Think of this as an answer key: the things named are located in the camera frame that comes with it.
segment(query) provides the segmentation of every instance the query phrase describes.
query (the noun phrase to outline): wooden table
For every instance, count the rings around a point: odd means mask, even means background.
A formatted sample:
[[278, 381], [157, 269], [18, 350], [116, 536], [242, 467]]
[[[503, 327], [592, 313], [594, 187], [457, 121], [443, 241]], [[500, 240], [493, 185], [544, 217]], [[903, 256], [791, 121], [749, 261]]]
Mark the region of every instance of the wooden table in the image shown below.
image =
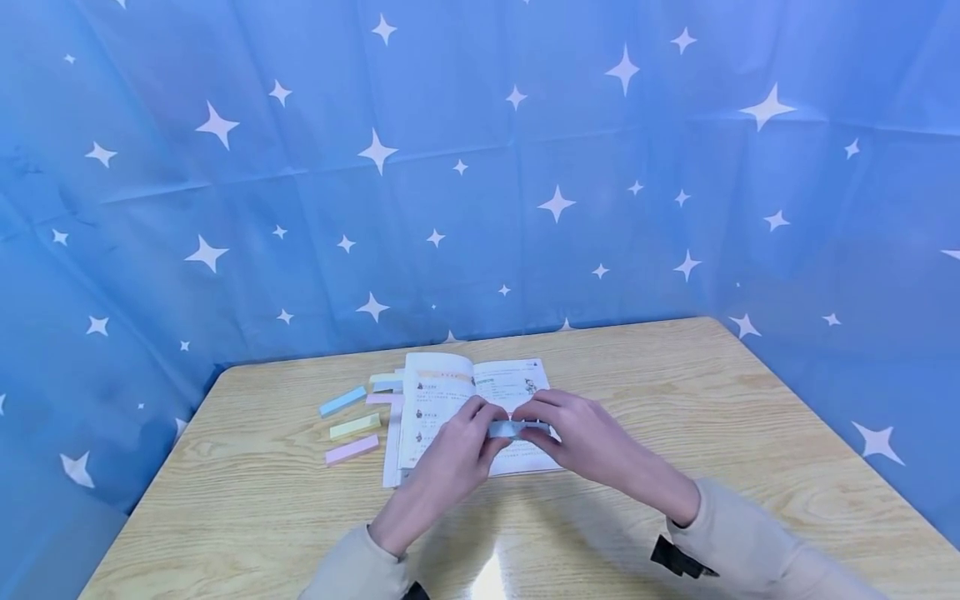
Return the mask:
[[[891, 598], [960, 597], [960, 553], [713, 320], [432, 349], [538, 356], [553, 387], [601, 400], [675, 465], [743, 492]], [[328, 420], [317, 407], [406, 351], [225, 372], [82, 598], [296, 598], [391, 493], [382, 449], [324, 465], [329, 426], [371, 407]], [[498, 478], [411, 549], [411, 567], [434, 600], [725, 597], [649, 562], [662, 531], [662, 516], [567, 472]]]

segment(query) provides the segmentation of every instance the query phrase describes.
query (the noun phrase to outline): blue sticky note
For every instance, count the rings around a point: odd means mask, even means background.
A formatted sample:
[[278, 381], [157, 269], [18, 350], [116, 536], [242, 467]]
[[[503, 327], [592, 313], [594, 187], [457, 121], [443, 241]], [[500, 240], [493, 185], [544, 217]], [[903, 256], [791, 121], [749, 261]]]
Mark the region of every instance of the blue sticky note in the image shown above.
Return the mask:
[[490, 427], [487, 428], [487, 435], [491, 438], [510, 438], [511, 440], [520, 440], [520, 429], [524, 429], [526, 427], [542, 429], [548, 435], [550, 433], [550, 425], [544, 422], [536, 422], [531, 420], [495, 420], [490, 424]]
[[320, 407], [320, 416], [329, 417], [330, 415], [336, 413], [337, 411], [347, 408], [350, 404], [355, 404], [362, 398], [367, 395], [367, 388], [360, 386], [355, 390], [350, 390], [346, 394], [335, 397], [330, 400], [327, 404], [324, 404]]

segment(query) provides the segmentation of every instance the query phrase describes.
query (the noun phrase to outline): sleeve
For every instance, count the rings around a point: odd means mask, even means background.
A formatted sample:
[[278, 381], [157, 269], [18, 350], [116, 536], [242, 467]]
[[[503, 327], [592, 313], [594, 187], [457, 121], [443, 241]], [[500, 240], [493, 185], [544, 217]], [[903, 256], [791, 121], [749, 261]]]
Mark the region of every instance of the sleeve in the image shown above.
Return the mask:
[[787, 531], [757, 505], [707, 479], [686, 528], [667, 521], [673, 543], [717, 572], [737, 597], [763, 600], [885, 600]]
[[406, 555], [376, 545], [363, 525], [330, 549], [300, 600], [401, 600], [410, 586]]

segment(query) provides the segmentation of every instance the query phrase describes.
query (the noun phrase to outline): pink sticky note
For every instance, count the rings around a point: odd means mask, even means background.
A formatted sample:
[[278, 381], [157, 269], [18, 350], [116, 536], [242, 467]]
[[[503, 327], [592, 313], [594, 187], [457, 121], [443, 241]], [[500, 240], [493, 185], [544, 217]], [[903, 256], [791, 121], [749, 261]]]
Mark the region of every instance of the pink sticky note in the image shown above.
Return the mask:
[[403, 406], [403, 394], [367, 394], [368, 404], [399, 404]]
[[363, 440], [357, 440], [356, 442], [350, 442], [349, 444], [337, 446], [326, 453], [326, 465], [328, 467], [333, 467], [337, 463], [343, 463], [345, 460], [349, 460], [357, 456], [363, 456], [368, 452], [373, 452], [379, 446], [380, 439], [375, 433], [368, 438], [364, 438]]

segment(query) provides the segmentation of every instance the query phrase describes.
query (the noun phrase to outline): curtain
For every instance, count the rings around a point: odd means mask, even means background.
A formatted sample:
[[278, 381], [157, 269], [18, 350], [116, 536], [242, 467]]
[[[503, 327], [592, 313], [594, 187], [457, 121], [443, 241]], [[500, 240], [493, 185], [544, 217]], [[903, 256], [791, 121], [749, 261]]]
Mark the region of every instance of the curtain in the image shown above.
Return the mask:
[[102, 554], [231, 365], [691, 315], [960, 544], [958, 23], [949, 0], [6, 3], [0, 592], [78, 543], [24, 525], [53, 496], [112, 515]]

